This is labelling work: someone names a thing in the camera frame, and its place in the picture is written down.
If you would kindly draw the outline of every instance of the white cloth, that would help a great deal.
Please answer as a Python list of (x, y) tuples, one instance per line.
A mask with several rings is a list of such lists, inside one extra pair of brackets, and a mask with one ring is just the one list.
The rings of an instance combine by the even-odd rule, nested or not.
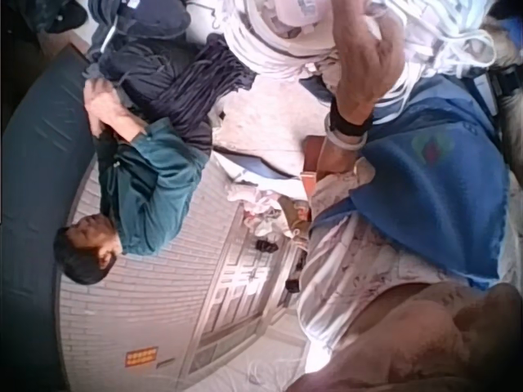
[(308, 65), (327, 57), (334, 47), (332, 13), (309, 33), (281, 38), (263, 20), (265, 0), (221, 0), (221, 26), (230, 50), (257, 74), (272, 78), (306, 77)]
[(393, 11), (405, 27), (405, 68), (377, 107), (400, 102), (400, 110), (376, 124), (397, 118), (420, 78), (436, 74), (461, 78), (471, 67), (490, 67), (494, 41), (479, 29), (495, 0), (373, 0)]
[[(369, 163), (361, 163), (357, 169), (357, 175), (331, 175), (318, 183), (311, 198), (313, 218), (351, 189), (372, 180)], [(518, 287), (522, 260), (516, 230), (521, 229), (523, 199), (513, 177), (512, 181), (514, 191), (510, 195), (507, 224), (514, 231), (505, 238), (499, 271), (501, 281)], [(397, 250), (355, 213), (334, 227), (320, 226), (313, 230), (306, 267), (300, 277), (298, 319), (311, 341), (334, 350), (355, 318), (386, 290), (406, 283), (440, 282), (467, 286), (465, 279)]]

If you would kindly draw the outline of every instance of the wrist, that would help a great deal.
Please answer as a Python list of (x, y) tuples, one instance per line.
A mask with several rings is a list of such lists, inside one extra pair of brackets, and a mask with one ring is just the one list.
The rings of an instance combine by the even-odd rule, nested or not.
[(145, 131), (147, 123), (125, 109), (114, 116), (109, 124), (127, 143), (131, 143), (138, 135)]
[(342, 82), (339, 83), (336, 91), (337, 110), (349, 123), (361, 125), (372, 114), (375, 102), (355, 99), (350, 91)]

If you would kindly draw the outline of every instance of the black shoe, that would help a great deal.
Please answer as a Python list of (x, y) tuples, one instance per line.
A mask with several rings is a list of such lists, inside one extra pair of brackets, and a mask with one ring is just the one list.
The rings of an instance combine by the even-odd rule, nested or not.
[(87, 12), (81, 5), (72, 0), (65, 4), (56, 16), (54, 23), (46, 31), (48, 33), (63, 33), (67, 30), (77, 29), (87, 20)]

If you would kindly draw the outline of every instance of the ear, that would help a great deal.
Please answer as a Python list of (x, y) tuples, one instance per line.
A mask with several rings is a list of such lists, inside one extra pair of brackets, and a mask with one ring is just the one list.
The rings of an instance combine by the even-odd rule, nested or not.
[(107, 268), (107, 266), (109, 265), (109, 262), (111, 261), (113, 256), (114, 255), (112, 252), (106, 252), (103, 255), (98, 256), (98, 261), (100, 263), (101, 270), (105, 270)]

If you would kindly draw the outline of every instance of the blue blanket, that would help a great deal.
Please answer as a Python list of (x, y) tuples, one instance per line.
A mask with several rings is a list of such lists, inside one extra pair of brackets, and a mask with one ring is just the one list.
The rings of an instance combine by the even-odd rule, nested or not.
[(361, 154), (376, 169), (373, 181), (313, 229), (358, 211), (399, 246), (486, 287), (498, 278), (507, 212), (498, 144), (476, 91), (453, 78), (422, 80), (395, 121), (369, 132)]

